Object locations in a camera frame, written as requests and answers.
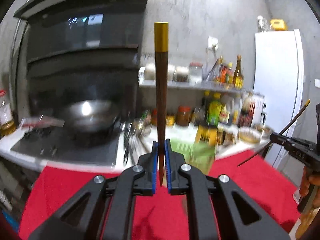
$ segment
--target wall shelf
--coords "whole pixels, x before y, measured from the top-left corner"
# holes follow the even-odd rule
[[[156,86],[156,81],[154,80],[144,80],[139,81],[139,87],[152,88]],[[228,92],[228,93],[243,93],[244,90],[235,89],[233,85],[223,85],[217,82],[202,81],[199,83],[191,84],[186,82],[175,82],[168,81],[168,88],[176,89],[192,89],[192,90],[210,90],[216,92]]]

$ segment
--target refrigerator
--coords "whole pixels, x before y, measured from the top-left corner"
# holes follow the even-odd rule
[[[255,34],[254,92],[265,96],[266,125],[280,132],[299,112],[304,81],[303,50],[299,30]],[[292,136],[297,121],[284,133]],[[273,144],[265,160],[278,168],[287,155]]]

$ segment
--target electrical outlet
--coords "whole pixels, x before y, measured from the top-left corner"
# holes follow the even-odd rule
[[[209,36],[209,38],[208,38],[208,49],[210,49],[210,50],[213,49],[214,50],[217,45],[218,45],[218,39]]]
[[[315,79],[315,87],[320,88],[320,79]]]

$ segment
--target wok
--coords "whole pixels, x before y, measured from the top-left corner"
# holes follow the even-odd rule
[[[61,109],[56,116],[73,132],[94,133],[108,130],[119,116],[119,109],[108,100],[87,100]]]

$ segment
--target white countertop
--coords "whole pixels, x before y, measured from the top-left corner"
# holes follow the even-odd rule
[[[180,127],[174,125],[173,127],[166,128],[166,138],[168,139],[179,139],[188,143],[194,143],[196,136],[197,127],[194,127],[192,124],[189,127]],[[17,129],[13,134],[7,135],[0,140],[0,156],[3,158],[16,163],[22,167],[31,169],[33,171],[41,172],[45,166],[65,169],[65,170],[74,170],[74,171],[87,171],[87,172],[101,172],[101,173],[110,173],[110,172],[122,172],[126,168],[132,166],[130,158],[127,165],[123,165],[124,159],[124,149],[123,149],[123,134],[119,137],[118,150],[116,156],[116,165],[114,167],[103,166],[103,165],[93,165],[93,164],[79,164],[79,163],[67,163],[46,160],[43,158],[37,158],[29,156],[23,153],[15,152],[10,150],[24,135],[26,130]],[[157,140],[157,131],[154,127],[149,136],[143,138],[143,143],[146,148],[151,152],[152,143],[154,140]],[[219,151],[216,154],[216,160],[222,159],[239,152],[243,152],[248,149],[259,149],[264,146],[268,140],[263,140],[259,144],[250,144],[243,141],[238,141],[234,146],[226,147],[225,149]]]

